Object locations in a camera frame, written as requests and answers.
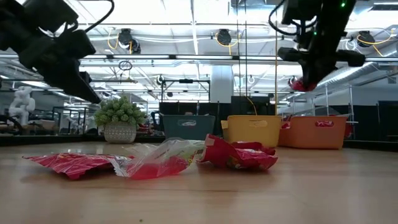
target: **potted plant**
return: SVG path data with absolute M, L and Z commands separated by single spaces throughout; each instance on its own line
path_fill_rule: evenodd
M 137 125 L 143 123 L 145 114 L 127 97 L 101 102 L 101 109 L 94 117 L 97 126 L 104 126 L 105 140 L 109 143 L 132 143 L 137 134 Z

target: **orange bin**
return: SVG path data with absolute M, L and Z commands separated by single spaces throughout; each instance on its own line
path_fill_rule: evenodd
M 290 126 L 279 132 L 279 146 L 300 149 L 341 149 L 347 117 L 293 117 Z

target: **yellow bin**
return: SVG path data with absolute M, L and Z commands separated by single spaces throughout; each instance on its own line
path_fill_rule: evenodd
M 228 137 L 228 121 L 221 121 L 221 128 L 223 128 L 224 140 L 230 142 Z
M 277 147 L 281 122 L 280 116 L 229 116 L 227 141 L 261 142 L 263 146 Z

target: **desk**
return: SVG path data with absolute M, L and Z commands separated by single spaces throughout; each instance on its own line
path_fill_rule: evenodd
M 394 152 L 278 149 L 268 173 L 193 164 L 180 175 L 137 181 L 113 172 L 70 181 L 21 158 L 67 151 L 126 155 L 121 147 L 0 147 L 2 223 L 396 223 Z

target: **teal bin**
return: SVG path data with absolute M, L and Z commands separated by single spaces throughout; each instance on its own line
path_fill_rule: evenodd
M 214 116 L 163 115 L 164 134 L 168 138 L 205 140 L 213 133 Z

